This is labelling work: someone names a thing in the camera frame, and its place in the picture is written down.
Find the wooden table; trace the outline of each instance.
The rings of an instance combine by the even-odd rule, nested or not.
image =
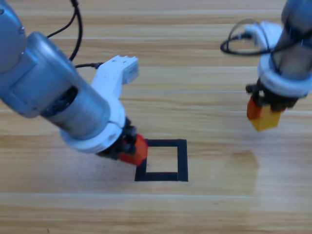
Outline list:
[[[8,0],[26,32],[50,34],[70,1]],[[245,18],[280,22],[284,0],[80,0],[75,63],[137,56],[122,103],[150,139],[186,139],[189,182],[135,182],[136,168],[68,148],[56,127],[0,105],[1,234],[310,234],[312,97],[257,133],[245,84],[259,58],[222,54]],[[70,55],[77,23],[53,37]],[[79,70],[91,82],[95,71]],[[148,172],[177,170],[175,148],[151,148]]]

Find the robotic arm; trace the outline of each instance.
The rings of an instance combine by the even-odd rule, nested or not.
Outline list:
[[[247,93],[252,95],[247,117],[258,131],[277,126],[281,113],[312,90],[312,0],[288,0],[282,21],[284,29],[269,22],[249,24],[244,34],[221,45],[227,54],[261,55],[259,79],[246,86]],[[229,41],[241,38],[253,39],[260,51],[231,51]]]
[[[0,25],[2,101],[24,117],[44,117],[78,151],[140,165],[147,145],[119,101],[122,85],[138,77],[137,58],[107,61],[89,85],[45,35],[26,37],[5,0],[0,0]]]

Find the orange block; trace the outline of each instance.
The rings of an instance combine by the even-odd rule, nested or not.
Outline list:
[[[142,161],[147,158],[148,145],[143,136],[136,135],[136,153],[134,155],[120,154],[119,160],[134,164],[136,166],[141,165]]]
[[[247,106],[247,117],[257,131],[264,131],[278,126],[281,112],[273,112],[269,105],[259,107],[251,98]]]
[[[261,116],[262,107],[257,106],[254,99],[251,97],[247,105],[247,117],[249,120],[257,119]]]

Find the black square outline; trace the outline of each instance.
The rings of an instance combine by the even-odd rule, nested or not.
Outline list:
[[[147,159],[136,168],[135,181],[184,181],[188,182],[187,140],[149,140],[149,147],[177,147],[177,172],[146,172]]]

